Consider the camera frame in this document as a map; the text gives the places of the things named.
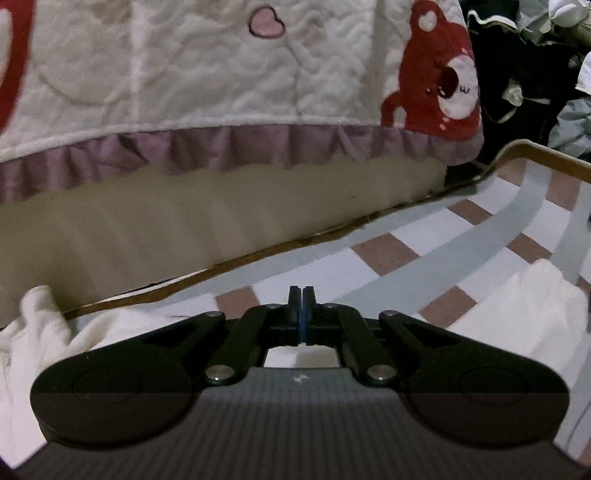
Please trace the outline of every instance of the pink heart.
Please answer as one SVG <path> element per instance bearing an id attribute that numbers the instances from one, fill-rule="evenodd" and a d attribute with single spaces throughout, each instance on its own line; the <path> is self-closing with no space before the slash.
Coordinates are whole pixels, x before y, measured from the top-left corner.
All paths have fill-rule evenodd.
<path id="1" fill-rule="evenodd" d="M 285 24 L 270 5 L 264 5 L 251 13 L 248 30 L 259 38 L 280 38 L 285 35 Z"/>

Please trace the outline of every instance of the red bear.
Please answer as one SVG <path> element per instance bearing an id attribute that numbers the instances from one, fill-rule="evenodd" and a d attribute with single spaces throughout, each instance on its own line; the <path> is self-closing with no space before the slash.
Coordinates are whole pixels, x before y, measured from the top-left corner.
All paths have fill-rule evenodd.
<path id="1" fill-rule="evenodd" d="M 462 141 L 478 131 L 478 79 L 470 35 L 431 0 L 416 0 L 399 89 L 382 103 L 382 125 Z"/>
<path id="2" fill-rule="evenodd" d="M 25 73 L 35 0 L 0 0 L 0 10 L 2 9 L 8 10 L 12 17 L 12 44 L 4 81 L 0 86 L 0 132 L 12 115 Z"/>

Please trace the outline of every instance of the brown edge binding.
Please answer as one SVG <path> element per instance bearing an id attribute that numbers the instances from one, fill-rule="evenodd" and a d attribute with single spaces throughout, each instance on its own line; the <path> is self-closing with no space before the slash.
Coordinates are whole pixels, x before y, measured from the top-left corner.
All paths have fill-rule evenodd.
<path id="1" fill-rule="evenodd" d="M 394 213 L 399 210 L 414 207 L 417 205 L 424 205 L 426 203 L 435 202 L 436 200 L 440 200 L 443 197 L 448 196 L 462 188 L 465 188 L 470 185 L 476 185 L 486 180 L 494 172 L 499 170 L 504 165 L 508 164 L 510 161 L 516 160 L 517 158 L 527 158 L 528 160 L 535 161 L 536 163 L 551 168 L 552 170 L 557 170 L 572 177 L 583 180 L 587 183 L 591 183 L 591 166 L 587 162 L 570 157 L 569 155 L 565 155 L 550 148 L 543 147 L 542 145 L 538 145 L 529 140 L 515 140 L 504 146 L 504 148 L 501 149 L 494 161 L 489 165 L 489 167 L 486 170 L 480 173 L 480 175 L 477 175 L 471 180 L 452 185 L 449 188 L 443 190 L 442 192 L 431 194 L 422 200 L 410 203 L 402 203 L 394 207 L 387 208 L 385 210 L 380 210 L 379 212 L 374 212 L 369 215 L 365 215 L 361 218 L 357 218 L 344 225 L 339 225 L 322 233 L 317 233 L 315 235 L 307 236 L 305 238 L 291 240 L 283 244 L 265 248 L 264 250 L 260 250 L 258 252 L 244 255 L 243 257 L 235 258 L 234 260 L 228 260 L 218 265 L 214 265 L 195 275 L 192 275 L 191 277 L 184 278 L 175 283 L 164 285 L 155 290 L 138 293 L 137 295 L 132 295 L 122 299 L 100 301 L 97 303 L 84 305 L 82 307 L 78 307 L 65 312 L 64 316 L 66 317 L 66 319 L 72 320 L 79 316 L 87 315 L 89 313 L 100 312 L 102 310 L 109 310 L 119 307 L 126 307 L 141 303 L 151 303 L 154 301 L 163 300 L 174 293 L 184 290 L 185 288 L 192 287 L 193 285 L 209 280 L 210 278 L 213 278 L 217 275 L 226 273 L 230 270 L 234 270 L 239 267 L 243 267 L 244 265 L 248 265 L 250 263 L 262 260 L 272 255 L 281 254 L 284 252 L 295 250 L 297 248 L 310 247 L 312 245 L 318 245 L 324 242 L 338 240 L 353 232 L 354 230 L 363 227 L 363 225 L 366 225 L 369 222 L 373 222 L 374 220 L 377 220 L 378 218 L 381 218 L 385 215 L 389 215 L 390 213 Z"/>

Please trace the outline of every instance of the bear's nose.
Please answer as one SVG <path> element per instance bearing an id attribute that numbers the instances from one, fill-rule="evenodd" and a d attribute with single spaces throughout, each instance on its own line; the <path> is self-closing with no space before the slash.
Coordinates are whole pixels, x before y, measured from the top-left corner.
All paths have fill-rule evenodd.
<path id="1" fill-rule="evenodd" d="M 439 74 L 437 85 L 439 87 L 439 96 L 442 98 L 451 98 L 457 90 L 460 80 L 456 71 L 451 67 L 444 67 Z"/>

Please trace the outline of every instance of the gray ribbed surface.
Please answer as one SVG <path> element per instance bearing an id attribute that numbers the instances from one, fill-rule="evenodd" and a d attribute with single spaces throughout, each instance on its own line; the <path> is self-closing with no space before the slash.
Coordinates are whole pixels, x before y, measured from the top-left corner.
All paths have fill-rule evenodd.
<path id="1" fill-rule="evenodd" d="M 307 376 L 301 383 L 295 379 Z M 569 480 L 581 469 L 550 443 L 479 450 L 417 423 L 395 392 L 346 369 L 263 369 L 206 390 L 164 435 L 113 452 L 57 444 L 18 474 L 33 479 Z"/>

